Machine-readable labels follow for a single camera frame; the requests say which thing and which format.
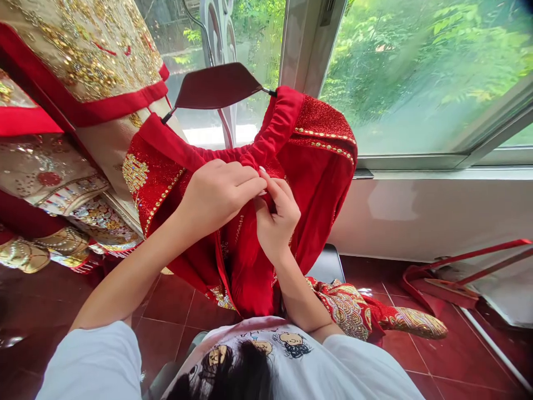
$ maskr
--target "window sill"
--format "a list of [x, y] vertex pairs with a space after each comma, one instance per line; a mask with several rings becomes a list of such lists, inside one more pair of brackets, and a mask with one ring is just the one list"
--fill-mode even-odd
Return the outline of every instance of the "window sill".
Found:
[[471, 167], [461, 170], [372, 170], [373, 179], [470, 179], [533, 181], [533, 166]]

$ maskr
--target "chair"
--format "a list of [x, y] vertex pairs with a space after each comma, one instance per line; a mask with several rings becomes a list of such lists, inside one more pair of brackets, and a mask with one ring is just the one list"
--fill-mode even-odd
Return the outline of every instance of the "chair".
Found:
[[[339, 253], [334, 245], [326, 244], [326, 246], [324, 246], [324, 250], [320, 253], [315, 264], [309, 271], [308, 276], [311, 276], [320, 282], [332, 283], [335, 279], [338, 279], [341, 283], [346, 283]], [[202, 342], [205, 335], [207, 335], [207, 332], [200, 332], [196, 335], [189, 346], [187, 357], [189, 357], [194, 348]], [[161, 371], [159, 371], [148, 390], [143, 394], [143, 400], [160, 400], [163, 393], [178, 374], [180, 367], [181, 364], [175, 361], [166, 363], [163, 368], [161, 368]]]

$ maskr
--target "white sleeve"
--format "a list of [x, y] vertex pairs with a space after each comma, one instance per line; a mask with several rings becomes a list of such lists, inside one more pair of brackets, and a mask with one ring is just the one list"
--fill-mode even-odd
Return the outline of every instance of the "white sleeve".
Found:
[[122, 321], [75, 329], [48, 363], [36, 400], [141, 399], [140, 350]]
[[396, 398], [424, 399], [398, 361], [382, 348], [345, 335], [331, 335], [323, 346], [375, 393], [381, 392], [381, 398], [391, 389]]

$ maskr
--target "dark red hanger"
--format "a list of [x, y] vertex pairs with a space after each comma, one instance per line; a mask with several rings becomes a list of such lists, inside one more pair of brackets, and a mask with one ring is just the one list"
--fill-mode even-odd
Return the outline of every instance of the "dark red hanger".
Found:
[[177, 108], [222, 109], [259, 91], [277, 96], [263, 88], [239, 62], [189, 72], [183, 78], [174, 108], [161, 121], [166, 124]]

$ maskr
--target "glass pane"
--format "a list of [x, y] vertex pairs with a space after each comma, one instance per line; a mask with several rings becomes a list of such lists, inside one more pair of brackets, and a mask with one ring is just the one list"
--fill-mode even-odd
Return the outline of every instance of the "glass pane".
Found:
[[533, 146], [533, 124], [528, 125], [500, 147]]
[[467, 150], [461, 135], [533, 70], [520, 0], [348, 0], [320, 99], [362, 155]]
[[[202, 47], [200, 28], [187, 16], [182, 0], [135, 0], [157, 49], [170, 71], [168, 98], [174, 102], [190, 71], [209, 61]], [[202, 20], [205, 12], [215, 63], [238, 61], [268, 88], [279, 79], [285, 0], [186, 0], [191, 14]], [[262, 122], [270, 98], [257, 93], [233, 106], [236, 146], [249, 143]], [[224, 148], [217, 111], [178, 109], [175, 113], [191, 144]]]

